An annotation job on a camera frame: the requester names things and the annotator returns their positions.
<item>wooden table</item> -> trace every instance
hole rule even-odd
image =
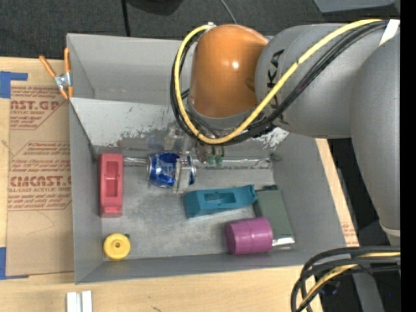
[[[62,71],[62,61],[51,62],[57,72]],[[38,82],[48,77],[41,69],[37,59],[0,58],[1,71],[30,72]],[[10,100],[0,99],[0,246],[6,243],[9,112]],[[317,140],[317,144],[344,233],[349,235],[348,243],[354,244],[351,217],[328,143]],[[2,311],[65,311],[66,293],[91,290],[94,312],[290,311],[289,297],[300,269],[292,266],[89,285],[75,285],[71,272],[32,275],[0,281],[0,302]],[[313,309],[322,310],[319,299],[314,300]]]

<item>purple cylinder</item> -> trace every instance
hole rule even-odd
[[[272,249],[273,232],[265,217],[249,218],[226,225],[230,254],[252,254]]]

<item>blue can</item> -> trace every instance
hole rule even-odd
[[[163,152],[150,156],[148,159],[148,180],[159,187],[170,189],[175,184],[176,153]],[[191,158],[187,157],[188,165],[192,166]],[[195,182],[195,170],[191,170],[189,185]]]

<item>metal clamp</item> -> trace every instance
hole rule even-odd
[[[53,78],[57,86],[59,87],[59,92],[61,95],[68,99],[73,95],[73,87],[72,87],[72,71],[71,71],[71,63],[70,63],[70,50],[66,48],[64,50],[64,64],[65,64],[65,73],[62,75],[58,75],[48,63],[46,58],[41,55],[39,56],[40,62],[44,65],[47,73]]]
[[[176,160],[174,192],[184,193],[196,178],[196,169],[189,156]]]

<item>black cable bundle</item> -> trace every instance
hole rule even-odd
[[[237,135],[232,140],[226,141],[222,143],[222,146],[230,146],[232,144],[237,144],[240,142],[244,142],[250,138],[260,137],[266,133],[271,132],[277,125],[274,124],[274,120],[282,116],[282,114],[287,110],[287,108],[295,101],[295,99],[307,88],[307,86],[319,75],[322,70],[324,70],[334,59],[336,59],[343,51],[345,51],[348,47],[356,43],[358,40],[362,39],[364,36],[367,36],[374,31],[378,31],[386,27],[388,20],[380,20],[374,23],[370,23],[367,25],[363,25],[357,29],[353,29],[348,31],[345,35],[341,36],[336,43],[334,43],[327,52],[318,60],[311,69],[304,75],[302,80],[294,87],[292,92],[286,97],[286,99],[274,110],[272,114],[269,116],[259,116],[254,122],[252,122],[245,132]],[[185,60],[186,54],[189,50],[191,41],[185,47],[183,52],[183,56],[181,57],[180,61],[180,69],[179,69],[179,76],[182,70],[183,62]],[[187,91],[182,93],[182,96],[187,96]],[[186,134],[196,137],[192,131],[188,128],[186,123],[183,121],[182,116],[180,114],[177,98],[175,95],[175,86],[174,86],[174,68],[172,68],[172,80],[170,83],[170,96],[171,96],[171,104],[174,110],[174,114],[178,124],[181,128],[186,132]],[[191,117],[192,121],[195,124],[203,126],[208,131],[210,131],[215,137],[216,133],[213,131],[211,127],[209,127],[206,123],[202,121],[197,121],[195,117]]]
[[[292,312],[301,312],[307,309],[312,312],[309,306],[312,300],[320,292],[320,289],[329,283],[333,278],[345,274],[366,272],[387,272],[400,270],[400,247],[394,246],[365,246],[337,248],[322,252],[305,263],[298,281],[294,284],[291,293]],[[322,281],[317,282],[317,286],[307,292],[306,281],[310,277],[320,277]],[[302,294],[303,302],[297,307],[296,297],[299,290]]]

